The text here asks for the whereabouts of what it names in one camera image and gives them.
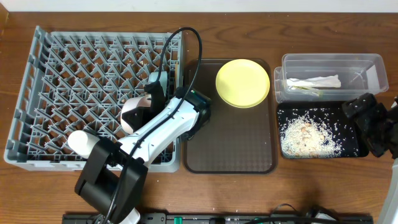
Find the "pink white bowl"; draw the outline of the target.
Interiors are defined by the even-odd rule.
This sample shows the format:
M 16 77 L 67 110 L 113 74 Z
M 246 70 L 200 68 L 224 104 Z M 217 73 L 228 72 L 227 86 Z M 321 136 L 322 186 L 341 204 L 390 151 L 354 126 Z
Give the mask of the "pink white bowl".
M 153 117 L 150 110 L 151 95 L 128 99 L 121 110 L 121 126 L 128 134 L 137 131 Z

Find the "wooden chopstick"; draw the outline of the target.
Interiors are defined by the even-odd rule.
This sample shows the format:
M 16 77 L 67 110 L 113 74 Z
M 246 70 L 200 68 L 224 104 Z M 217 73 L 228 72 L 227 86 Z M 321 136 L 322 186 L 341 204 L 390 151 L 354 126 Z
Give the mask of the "wooden chopstick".
M 175 63 L 175 87 L 174 90 L 176 90 L 179 86 L 179 63 Z

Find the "white paper napkin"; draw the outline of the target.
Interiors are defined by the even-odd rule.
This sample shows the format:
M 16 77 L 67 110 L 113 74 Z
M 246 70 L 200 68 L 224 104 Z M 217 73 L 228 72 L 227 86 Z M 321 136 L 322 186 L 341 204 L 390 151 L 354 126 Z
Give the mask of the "white paper napkin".
M 338 79 L 338 75 L 332 75 L 327 77 L 315 77 L 308 79 L 298 79 L 298 78 L 289 78 L 287 80 L 287 85 L 291 86 L 308 86 L 316 89 L 320 88 L 340 88 L 341 82 Z

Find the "white paper cup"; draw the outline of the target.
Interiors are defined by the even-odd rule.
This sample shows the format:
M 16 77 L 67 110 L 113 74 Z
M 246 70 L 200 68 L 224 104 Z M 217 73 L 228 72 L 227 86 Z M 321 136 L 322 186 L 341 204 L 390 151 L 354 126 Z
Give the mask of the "white paper cup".
M 67 143 L 75 153 L 87 159 L 99 140 L 99 137 L 93 134 L 82 130 L 76 130 L 69 135 Z

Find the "green orange snack wrapper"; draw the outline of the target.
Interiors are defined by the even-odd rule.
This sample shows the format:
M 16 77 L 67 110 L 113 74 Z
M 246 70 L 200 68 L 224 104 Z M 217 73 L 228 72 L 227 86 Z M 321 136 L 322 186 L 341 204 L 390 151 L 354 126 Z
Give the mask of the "green orange snack wrapper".
M 291 86 L 290 90 L 307 91 L 308 94 L 318 94 L 318 89 L 308 86 Z

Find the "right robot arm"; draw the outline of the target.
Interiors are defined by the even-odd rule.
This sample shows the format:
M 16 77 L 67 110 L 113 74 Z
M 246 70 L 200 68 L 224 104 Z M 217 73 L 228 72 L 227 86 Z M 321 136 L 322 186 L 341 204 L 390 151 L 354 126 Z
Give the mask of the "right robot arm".
M 365 93 L 342 104 L 346 117 L 354 122 L 361 144 L 375 157 L 392 154 L 392 177 L 378 223 L 397 223 L 397 98 L 389 110 Z

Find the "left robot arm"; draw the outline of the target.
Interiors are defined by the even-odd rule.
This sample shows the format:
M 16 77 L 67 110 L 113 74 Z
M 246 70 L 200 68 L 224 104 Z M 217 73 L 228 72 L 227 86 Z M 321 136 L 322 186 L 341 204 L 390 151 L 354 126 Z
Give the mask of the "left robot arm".
M 68 145 L 86 159 L 75 193 L 104 216 L 103 223 L 137 223 L 149 166 L 177 138 L 193 137 L 209 120 L 210 104 L 200 92 L 179 87 L 159 114 L 118 142 L 72 132 Z

